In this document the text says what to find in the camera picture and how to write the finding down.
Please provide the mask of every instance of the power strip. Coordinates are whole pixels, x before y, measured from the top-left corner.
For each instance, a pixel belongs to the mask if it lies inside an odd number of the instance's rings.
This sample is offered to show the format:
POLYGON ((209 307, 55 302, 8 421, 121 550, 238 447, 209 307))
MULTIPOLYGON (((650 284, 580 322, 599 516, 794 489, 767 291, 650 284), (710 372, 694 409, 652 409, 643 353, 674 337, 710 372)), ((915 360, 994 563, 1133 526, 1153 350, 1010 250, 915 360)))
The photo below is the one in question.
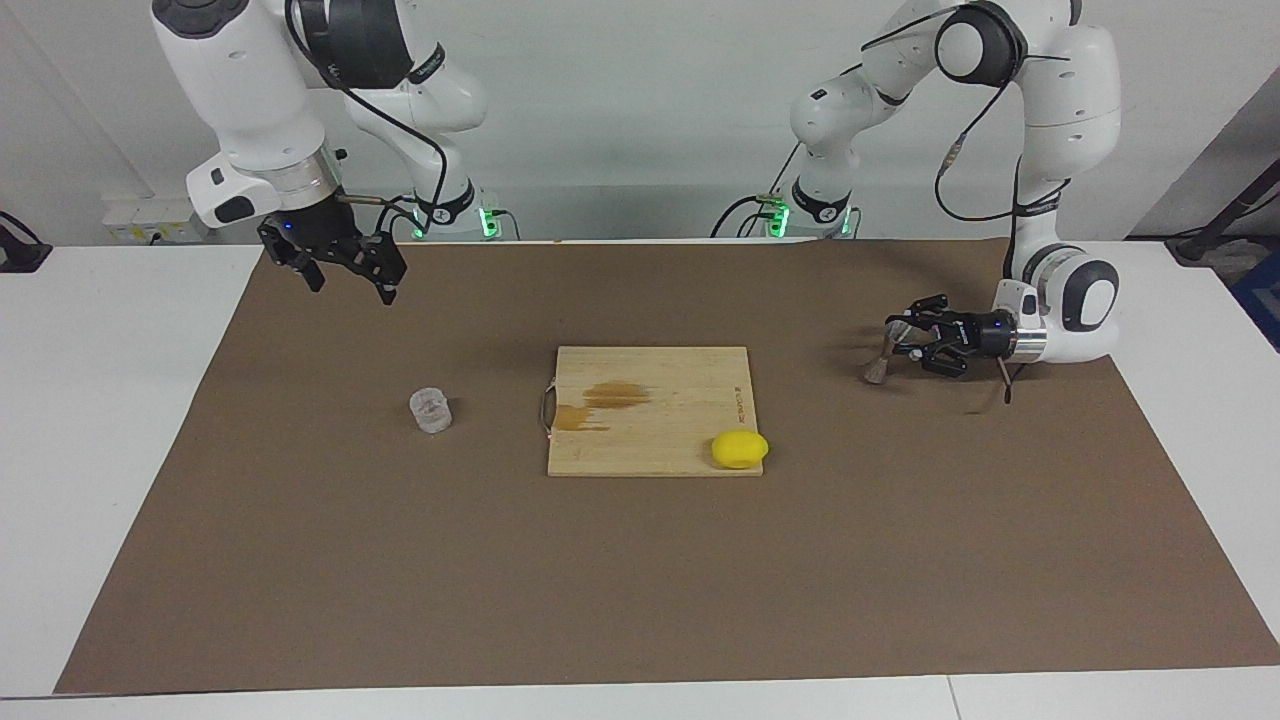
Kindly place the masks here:
POLYGON ((122 245, 193 245, 209 237, 186 199, 108 201, 102 225, 122 245))

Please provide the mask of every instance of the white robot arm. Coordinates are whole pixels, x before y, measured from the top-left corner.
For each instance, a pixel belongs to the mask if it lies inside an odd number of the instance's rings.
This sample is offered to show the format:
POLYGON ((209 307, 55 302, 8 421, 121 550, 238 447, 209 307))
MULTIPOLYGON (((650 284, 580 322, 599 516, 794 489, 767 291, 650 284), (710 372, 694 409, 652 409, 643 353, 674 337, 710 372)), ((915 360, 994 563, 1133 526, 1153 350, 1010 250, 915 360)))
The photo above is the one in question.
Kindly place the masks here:
MULTIPOLYGON (((941 68, 955 82, 1001 92, 1009 85, 1021 88, 1025 136, 1016 200, 1010 213, 983 218, 1012 218, 995 310, 952 313, 938 296, 891 319, 890 334, 899 336, 893 351, 929 370, 960 375, 966 359, 975 356, 1080 363, 1108 354, 1115 345, 1117 331, 1108 322, 1120 286, 1115 268, 1057 237, 1062 190, 1075 174, 1101 163, 1120 133, 1115 44, 1106 29, 1079 23, 1080 4, 910 0, 883 35, 863 47, 861 65, 792 105, 792 129, 808 152, 790 190, 791 223, 832 237, 844 224, 852 190, 858 160, 852 138, 893 117, 925 76, 941 68), (924 334, 901 331, 904 324, 924 334)), ((964 138, 952 146, 938 183, 964 138)), ((945 205, 943 210, 973 220, 945 205)))
POLYGON ((314 291, 324 283, 319 260, 394 300, 403 259, 389 232, 356 228, 306 101, 311 76, 342 90, 357 126, 399 152, 428 228, 490 233, 480 192, 442 136, 477 127, 488 99, 425 29, 417 0, 152 0, 151 14, 187 97, 218 135, 221 151, 187 177, 210 227, 265 217, 268 252, 314 291))

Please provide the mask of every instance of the yellow lemon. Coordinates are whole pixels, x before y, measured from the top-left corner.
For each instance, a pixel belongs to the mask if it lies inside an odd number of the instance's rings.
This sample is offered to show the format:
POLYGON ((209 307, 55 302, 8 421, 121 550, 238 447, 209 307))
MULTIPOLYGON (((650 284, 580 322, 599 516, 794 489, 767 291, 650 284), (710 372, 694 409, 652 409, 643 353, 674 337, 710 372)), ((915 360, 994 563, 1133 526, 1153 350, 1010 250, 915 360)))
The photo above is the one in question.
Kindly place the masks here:
POLYGON ((727 432, 712 441, 712 457, 730 470, 755 468, 768 454, 769 441, 751 430, 727 432))

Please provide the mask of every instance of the brown paper mat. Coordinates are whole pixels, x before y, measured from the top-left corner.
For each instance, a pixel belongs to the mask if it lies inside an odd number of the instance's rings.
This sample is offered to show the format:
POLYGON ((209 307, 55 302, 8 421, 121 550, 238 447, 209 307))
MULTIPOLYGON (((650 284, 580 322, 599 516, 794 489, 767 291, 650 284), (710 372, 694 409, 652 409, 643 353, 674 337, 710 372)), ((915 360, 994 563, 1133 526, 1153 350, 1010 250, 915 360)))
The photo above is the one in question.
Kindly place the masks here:
POLYGON ((1280 664, 1110 361, 859 382, 1004 243, 406 255, 390 309, 259 266, 58 692, 1280 664), (748 346, 764 478, 544 477, 561 345, 748 346))

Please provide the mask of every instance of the wooden cutting board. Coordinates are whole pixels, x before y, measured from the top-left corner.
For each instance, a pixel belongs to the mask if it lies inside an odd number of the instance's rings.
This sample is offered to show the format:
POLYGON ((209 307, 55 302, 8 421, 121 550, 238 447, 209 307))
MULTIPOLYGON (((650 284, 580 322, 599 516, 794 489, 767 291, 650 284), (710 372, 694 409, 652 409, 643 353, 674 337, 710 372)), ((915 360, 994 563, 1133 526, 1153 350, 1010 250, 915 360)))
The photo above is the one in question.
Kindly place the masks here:
POLYGON ((712 460, 742 429, 758 429, 745 347, 561 347, 547 474, 760 477, 712 460))

